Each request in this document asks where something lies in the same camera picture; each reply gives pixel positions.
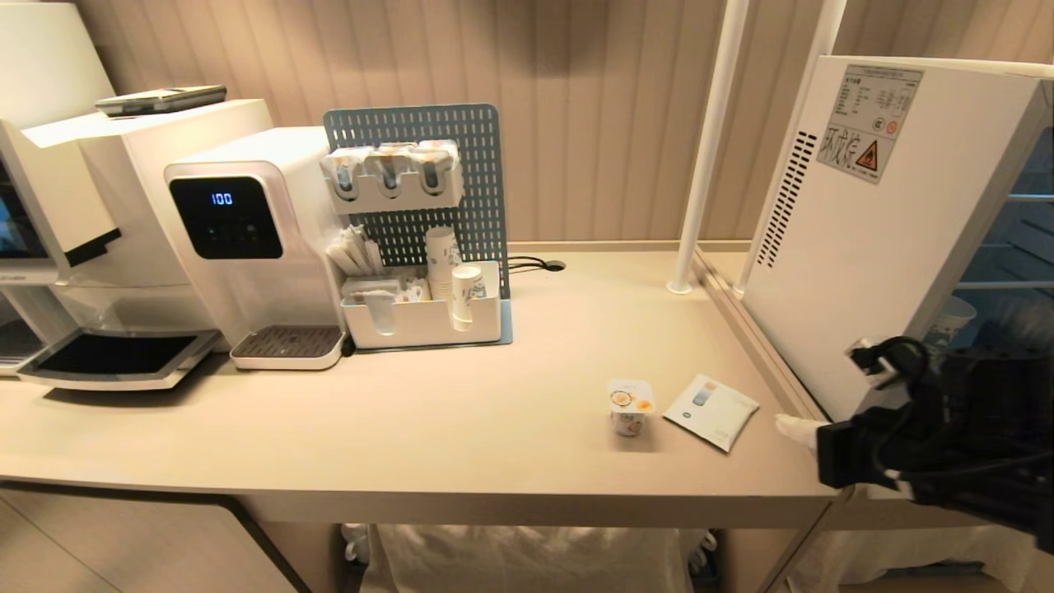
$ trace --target paper cup stack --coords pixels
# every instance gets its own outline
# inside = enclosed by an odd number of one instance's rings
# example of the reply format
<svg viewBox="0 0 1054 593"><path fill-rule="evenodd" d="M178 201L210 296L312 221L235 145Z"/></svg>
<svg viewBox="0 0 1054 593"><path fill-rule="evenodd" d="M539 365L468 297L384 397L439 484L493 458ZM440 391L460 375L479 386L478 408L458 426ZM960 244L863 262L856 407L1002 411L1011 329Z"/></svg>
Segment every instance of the paper cup stack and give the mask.
<svg viewBox="0 0 1054 593"><path fill-rule="evenodd" d="M428 258L428 286L432 299L453 300L453 271L462 263L461 250L454 230L432 226L425 233L425 254Z"/></svg>

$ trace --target beige countertop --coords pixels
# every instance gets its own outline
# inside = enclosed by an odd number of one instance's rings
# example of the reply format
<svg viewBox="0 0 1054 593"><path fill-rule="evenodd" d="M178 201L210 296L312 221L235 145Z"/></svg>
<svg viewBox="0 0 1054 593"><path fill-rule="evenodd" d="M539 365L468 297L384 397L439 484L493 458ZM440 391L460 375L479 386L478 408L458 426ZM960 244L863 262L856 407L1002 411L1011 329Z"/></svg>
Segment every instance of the beige countertop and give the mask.
<svg viewBox="0 0 1054 593"><path fill-rule="evenodd" d="M676 254L549 253L514 273L514 343L355 355L321 373L213 357L170 394L0 382L0 477L239 495L266 520L803 527L835 496ZM705 373L761 404L730 454L652 416L608 426L605 384L664 411Z"/></svg>

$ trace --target coffee machine drip tray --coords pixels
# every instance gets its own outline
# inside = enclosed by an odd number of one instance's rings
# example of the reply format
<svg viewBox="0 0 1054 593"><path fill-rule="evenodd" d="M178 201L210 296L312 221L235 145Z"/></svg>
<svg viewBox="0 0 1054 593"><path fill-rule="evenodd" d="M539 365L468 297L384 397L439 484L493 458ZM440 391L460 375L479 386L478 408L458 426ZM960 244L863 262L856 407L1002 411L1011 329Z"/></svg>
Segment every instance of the coffee machine drip tray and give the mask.
<svg viewBox="0 0 1054 593"><path fill-rule="evenodd" d="M219 340L209 332L79 330L18 372L23 381L66 390L141 392L176 386Z"/></svg>
<svg viewBox="0 0 1054 593"><path fill-rule="evenodd" d="M345 336L335 325L272 325L246 336L231 360L238 369L321 371L340 360Z"/></svg>

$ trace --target digital display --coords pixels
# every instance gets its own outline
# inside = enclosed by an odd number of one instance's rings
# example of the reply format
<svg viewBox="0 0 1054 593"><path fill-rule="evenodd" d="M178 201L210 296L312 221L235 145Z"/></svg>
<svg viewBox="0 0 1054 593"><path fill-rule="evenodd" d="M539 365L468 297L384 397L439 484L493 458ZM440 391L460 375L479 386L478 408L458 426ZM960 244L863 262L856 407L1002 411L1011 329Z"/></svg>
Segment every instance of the digital display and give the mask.
<svg viewBox="0 0 1054 593"><path fill-rule="evenodd" d="M22 200L0 159L0 258L47 257Z"/></svg>
<svg viewBox="0 0 1054 593"><path fill-rule="evenodd" d="M281 257L264 185L253 177L192 177L169 183L194 251L206 259Z"/></svg>

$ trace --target white pole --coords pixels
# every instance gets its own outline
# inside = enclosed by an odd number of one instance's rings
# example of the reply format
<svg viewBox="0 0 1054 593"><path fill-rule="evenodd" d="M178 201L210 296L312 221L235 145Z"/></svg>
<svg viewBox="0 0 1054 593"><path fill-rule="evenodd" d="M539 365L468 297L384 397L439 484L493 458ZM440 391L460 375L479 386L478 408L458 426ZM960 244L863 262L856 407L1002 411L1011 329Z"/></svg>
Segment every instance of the white pole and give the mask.
<svg viewBox="0 0 1054 593"><path fill-rule="evenodd" d="M743 262L743 271L736 281L736 292L743 293L746 280L750 277L750 269L754 268L754 260L758 257L759 233L768 223L768 212L773 207L773 199L776 196L776 187L779 186L780 176L783 174L783 163L790 155L790 145L797 132L798 119L801 117L801 108L805 103L805 95L808 86L813 83L813 71L816 70L816 60L820 56L829 55L835 50L835 40L838 39L838 27L842 24L842 15L845 13L846 0L824 0L820 8L820 18L816 23L816 31L813 33L813 44L808 48L808 57L805 58L805 72L802 74L801 83L798 85L798 96L794 100L794 108L790 110L790 122L787 125L786 136L783 138L783 147L780 150L780 157L776 161L773 170L773 178L768 181L768 193L765 194L765 204L761 209L758 217L758 225L754 230L754 240L750 241L750 251L747 253L746 261Z"/></svg>
<svg viewBox="0 0 1054 593"><path fill-rule="evenodd" d="M727 0L725 2L724 19L721 22L721 38L718 41L718 55L714 63L714 76L710 77L710 92L706 99L706 111L703 113L703 130L699 136L699 153L696 155L696 169L691 173L691 189L688 191L688 207L684 213L684 226L681 229L681 249L677 254L677 270L674 279L666 282L670 292L687 294L691 292L688 283L688 269L691 257L699 241L699 226L706 210L706 197L709 193L714 173L714 162L717 160L718 147L721 143L721 129L724 125L725 111L728 107L728 94L736 77L736 62L739 59L739 44L743 39L743 25L746 23L746 11L750 0Z"/></svg>

